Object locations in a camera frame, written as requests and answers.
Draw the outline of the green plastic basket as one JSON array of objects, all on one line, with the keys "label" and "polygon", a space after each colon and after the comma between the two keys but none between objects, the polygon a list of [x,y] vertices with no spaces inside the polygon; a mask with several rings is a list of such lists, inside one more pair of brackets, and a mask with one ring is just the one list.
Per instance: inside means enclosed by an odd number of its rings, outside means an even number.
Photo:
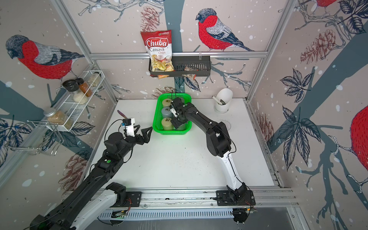
[{"label": "green plastic basket", "polygon": [[185,128],[183,130],[177,130],[177,129],[164,130],[163,125],[162,125],[162,120],[164,119],[163,114],[162,114],[162,109],[164,108],[163,101],[165,99],[174,99],[174,98],[181,98],[186,104],[192,102],[192,97],[185,93],[174,93],[174,94],[165,93],[165,94],[160,95],[157,99],[156,110],[155,110],[155,115],[154,115],[153,124],[152,124],[153,130],[156,131],[157,133],[160,133],[162,135],[184,135],[187,132],[189,132],[192,127],[192,122],[188,121],[185,124]]}]

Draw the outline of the yellow tea canister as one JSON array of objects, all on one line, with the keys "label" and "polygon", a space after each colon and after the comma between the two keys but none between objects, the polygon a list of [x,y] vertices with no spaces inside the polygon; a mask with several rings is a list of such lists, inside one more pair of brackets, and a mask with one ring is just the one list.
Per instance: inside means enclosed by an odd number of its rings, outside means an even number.
[{"label": "yellow tea canister", "polygon": [[171,103],[172,103],[172,100],[169,99],[169,98],[166,98],[162,101],[162,105],[163,107],[170,107],[171,106]]},{"label": "yellow tea canister", "polygon": [[161,121],[163,130],[173,130],[173,125],[172,125],[172,119],[170,117],[165,117],[162,119]]}]

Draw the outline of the pale spice jar back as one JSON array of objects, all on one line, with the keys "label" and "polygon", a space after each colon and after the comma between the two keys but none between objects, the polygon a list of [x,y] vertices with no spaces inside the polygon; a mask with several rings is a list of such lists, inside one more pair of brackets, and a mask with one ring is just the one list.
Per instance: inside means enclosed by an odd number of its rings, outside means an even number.
[{"label": "pale spice jar back", "polygon": [[101,82],[101,74],[99,72],[94,72],[88,79],[87,83],[91,87],[97,87]]}]

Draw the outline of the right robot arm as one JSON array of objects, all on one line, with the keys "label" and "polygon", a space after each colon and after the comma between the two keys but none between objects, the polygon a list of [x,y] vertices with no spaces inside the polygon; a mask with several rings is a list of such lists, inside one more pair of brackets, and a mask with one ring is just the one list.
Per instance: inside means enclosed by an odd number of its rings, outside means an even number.
[{"label": "right robot arm", "polygon": [[227,181],[229,198],[234,204],[239,203],[249,191],[248,186],[240,179],[232,159],[231,145],[234,144],[226,125],[215,122],[203,115],[192,103],[183,103],[175,98],[170,105],[175,128],[191,121],[206,134],[206,146],[209,152],[220,160]]}]

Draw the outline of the small snack packet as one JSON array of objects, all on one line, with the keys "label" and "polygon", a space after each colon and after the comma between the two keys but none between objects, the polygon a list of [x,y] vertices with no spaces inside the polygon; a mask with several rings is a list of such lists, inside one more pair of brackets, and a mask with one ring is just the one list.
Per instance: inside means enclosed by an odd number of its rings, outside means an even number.
[{"label": "small snack packet", "polygon": [[[198,71],[198,69],[192,66],[185,66],[185,71],[193,72],[193,71]],[[189,79],[193,79],[193,80],[196,78],[195,74],[184,74],[183,76]]]}]

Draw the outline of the white spoon in holder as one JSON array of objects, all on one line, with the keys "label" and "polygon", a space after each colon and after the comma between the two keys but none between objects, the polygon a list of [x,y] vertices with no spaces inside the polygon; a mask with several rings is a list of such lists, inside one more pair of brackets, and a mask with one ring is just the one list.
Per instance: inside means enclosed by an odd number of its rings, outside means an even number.
[{"label": "white spoon in holder", "polygon": [[212,98],[216,101],[216,103],[217,103],[217,104],[219,104],[219,105],[223,105],[222,101],[221,101],[221,100],[219,100],[217,97],[212,96]]}]

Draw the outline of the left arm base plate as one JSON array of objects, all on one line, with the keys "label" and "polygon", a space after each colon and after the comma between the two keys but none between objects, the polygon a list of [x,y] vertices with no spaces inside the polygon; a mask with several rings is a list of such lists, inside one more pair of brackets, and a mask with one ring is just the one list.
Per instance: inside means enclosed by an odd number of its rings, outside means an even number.
[{"label": "left arm base plate", "polygon": [[127,188],[124,185],[113,182],[106,187],[106,190],[111,190],[114,192],[116,196],[116,201],[111,206],[112,208],[129,208],[129,207],[139,207],[142,192],[141,191],[133,191],[128,192]]}]

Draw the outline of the black lid spice jar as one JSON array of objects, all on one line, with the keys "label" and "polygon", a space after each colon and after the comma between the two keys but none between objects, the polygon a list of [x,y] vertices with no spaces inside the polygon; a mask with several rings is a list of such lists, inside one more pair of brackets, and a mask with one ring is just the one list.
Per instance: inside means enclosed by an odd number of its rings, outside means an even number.
[{"label": "black lid spice jar", "polygon": [[76,80],[66,80],[62,86],[71,94],[73,102],[78,104],[86,104],[88,102],[87,96],[79,89]]}]

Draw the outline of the green tea canister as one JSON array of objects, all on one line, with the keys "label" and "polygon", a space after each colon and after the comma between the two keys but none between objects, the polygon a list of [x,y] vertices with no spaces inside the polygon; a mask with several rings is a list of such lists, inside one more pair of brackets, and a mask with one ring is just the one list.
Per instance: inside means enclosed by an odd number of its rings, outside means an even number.
[{"label": "green tea canister", "polygon": [[180,125],[180,126],[177,128],[177,130],[179,130],[179,131],[184,131],[184,130],[186,130],[186,127],[187,127],[187,123],[184,123],[184,124]]}]

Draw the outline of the dark wall-mounted basket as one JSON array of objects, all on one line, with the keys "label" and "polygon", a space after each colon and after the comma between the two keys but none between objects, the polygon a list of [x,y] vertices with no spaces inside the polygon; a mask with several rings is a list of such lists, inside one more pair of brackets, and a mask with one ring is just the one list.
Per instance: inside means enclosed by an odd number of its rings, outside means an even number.
[{"label": "dark wall-mounted basket", "polygon": [[[169,77],[183,77],[184,74],[195,74],[197,77],[210,75],[211,64],[210,56],[173,56],[172,64],[174,71],[152,71],[151,61],[149,61],[149,72],[152,77],[159,75],[169,75]],[[198,71],[185,71],[185,66],[192,66]]]}]

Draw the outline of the silver lid grain jar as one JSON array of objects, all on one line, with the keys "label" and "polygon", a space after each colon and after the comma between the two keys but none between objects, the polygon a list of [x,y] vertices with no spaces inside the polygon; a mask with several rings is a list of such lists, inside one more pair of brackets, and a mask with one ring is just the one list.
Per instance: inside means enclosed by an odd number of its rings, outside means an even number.
[{"label": "silver lid grain jar", "polygon": [[48,108],[44,110],[44,116],[50,123],[64,125],[67,122],[68,117],[61,111],[54,108]]}]

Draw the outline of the orange spice jar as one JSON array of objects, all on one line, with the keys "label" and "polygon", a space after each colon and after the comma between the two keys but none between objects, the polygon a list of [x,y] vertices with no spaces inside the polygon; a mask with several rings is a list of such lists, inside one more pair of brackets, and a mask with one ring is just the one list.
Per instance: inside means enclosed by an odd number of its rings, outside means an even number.
[{"label": "orange spice jar", "polygon": [[90,89],[90,86],[87,82],[85,82],[82,78],[77,78],[76,82],[78,84],[79,89],[87,96],[91,97],[93,95],[93,92]]}]

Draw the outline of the purple gold butter knife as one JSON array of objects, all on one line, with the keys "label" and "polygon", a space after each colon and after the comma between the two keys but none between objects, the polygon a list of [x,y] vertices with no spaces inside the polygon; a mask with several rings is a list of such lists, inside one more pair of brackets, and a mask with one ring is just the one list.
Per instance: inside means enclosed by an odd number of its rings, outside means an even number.
[{"label": "purple gold butter knife", "polygon": [[128,119],[126,115],[124,115],[120,110],[117,110],[118,114],[121,115],[124,119]]}]

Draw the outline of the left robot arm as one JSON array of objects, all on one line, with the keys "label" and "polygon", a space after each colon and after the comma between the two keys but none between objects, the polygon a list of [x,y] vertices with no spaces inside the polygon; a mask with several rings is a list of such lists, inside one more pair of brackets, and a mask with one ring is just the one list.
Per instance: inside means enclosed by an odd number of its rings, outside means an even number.
[{"label": "left robot arm", "polygon": [[141,134],[139,125],[126,126],[124,133],[115,132],[104,142],[106,149],[94,165],[87,178],[56,208],[45,216],[35,217],[31,230],[82,230],[90,225],[101,213],[115,203],[126,204],[126,187],[119,183],[107,186],[107,193],[93,200],[93,196],[125,164],[124,157],[136,145],[149,143],[152,127],[144,128]]}]

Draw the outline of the Chuba cassava chips bag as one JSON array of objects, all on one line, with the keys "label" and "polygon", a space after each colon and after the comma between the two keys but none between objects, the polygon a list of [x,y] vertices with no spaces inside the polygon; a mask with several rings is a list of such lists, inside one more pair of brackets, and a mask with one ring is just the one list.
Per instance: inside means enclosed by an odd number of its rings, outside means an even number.
[{"label": "Chuba cassava chips bag", "polygon": [[150,70],[153,72],[174,71],[172,31],[141,32],[140,34],[150,56]]}]

